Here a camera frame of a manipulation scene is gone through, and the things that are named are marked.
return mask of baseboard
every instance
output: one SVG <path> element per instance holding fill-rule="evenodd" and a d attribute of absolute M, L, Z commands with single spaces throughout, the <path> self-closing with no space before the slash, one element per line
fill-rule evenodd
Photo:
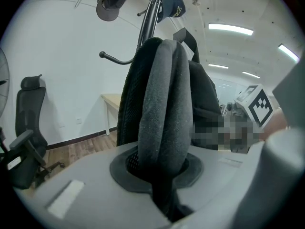
<path fill-rule="evenodd" d="M 113 132 L 113 131 L 116 131 L 116 129 L 117 129 L 117 127 L 113 127 L 113 128 L 110 128 L 109 131 Z M 100 135 L 105 135 L 105 134 L 106 134 L 106 131 L 103 130 L 103 131 L 96 132 L 96 133 L 93 133 L 93 134 L 90 134 L 90 135 L 81 136 L 81 137 L 78 137 L 78 138 L 75 138 L 75 139 L 72 139 L 72 140 L 69 140 L 69 141 L 64 141 L 64 142 L 61 142 L 61 143 L 51 144 L 51 145 L 48 145 L 46 149 L 50 150 L 50 149 L 55 149 L 55 148 L 58 148 L 58 147 L 63 147 L 63 146 L 67 146 L 67 145 L 74 144 L 74 143 L 79 143 L 81 141 L 85 141 L 85 140 L 88 140 L 88 139 L 91 139 L 91 138 L 94 138 L 94 137 L 97 137 L 97 136 L 100 136 Z"/>

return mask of wooden floor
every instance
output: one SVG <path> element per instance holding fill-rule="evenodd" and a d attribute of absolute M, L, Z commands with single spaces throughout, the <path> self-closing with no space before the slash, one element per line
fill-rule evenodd
<path fill-rule="evenodd" d="M 110 135 L 101 135 L 79 143 L 63 146 L 51 150 L 47 150 L 44 160 L 47 163 L 46 167 L 51 166 L 57 161 L 63 162 L 66 167 L 74 163 L 76 160 L 103 150 L 116 147 L 116 131 L 110 132 Z M 48 178 L 61 172 L 63 168 L 56 167 Z"/>

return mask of ceiling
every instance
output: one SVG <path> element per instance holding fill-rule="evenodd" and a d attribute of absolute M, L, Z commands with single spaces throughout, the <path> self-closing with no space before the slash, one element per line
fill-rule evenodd
<path fill-rule="evenodd" d="M 186 13 L 182 20 L 199 44 L 201 64 L 208 73 L 223 79 L 262 83 L 271 93 L 295 65 L 278 49 L 282 43 L 298 57 L 303 51 L 303 38 L 289 10 L 280 0 L 183 0 Z M 252 36 L 210 30 L 209 23 L 223 23 L 248 28 Z M 228 66 L 212 68 L 208 63 Z M 260 79 L 242 74 L 246 71 Z"/>

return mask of fan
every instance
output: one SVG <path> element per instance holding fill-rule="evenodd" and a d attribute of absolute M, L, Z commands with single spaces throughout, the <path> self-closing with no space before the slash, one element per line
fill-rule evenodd
<path fill-rule="evenodd" d="M 9 65 L 4 55 L 4 52 L 0 48 L 0 117 L 2 116 L 6 101 L 8 99 L 9 86 L 10 86 Z"/>

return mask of wall outlet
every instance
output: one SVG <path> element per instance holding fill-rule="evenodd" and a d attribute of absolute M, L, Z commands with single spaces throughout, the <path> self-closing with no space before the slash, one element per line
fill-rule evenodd
<path fill-rule="evenodd" d="M 58 126 L 59 126 L 59 128 L 63 128 L 63 127 L 65 127 L 65 123 L 64 122 L 58 122 Z"/>
<path fill-rule="evenodd" d="M 78 124 L 81 124 L 81 123 L 82 123 L 81 118 L 76 118 L 76 124 L 78 125 Z"/>

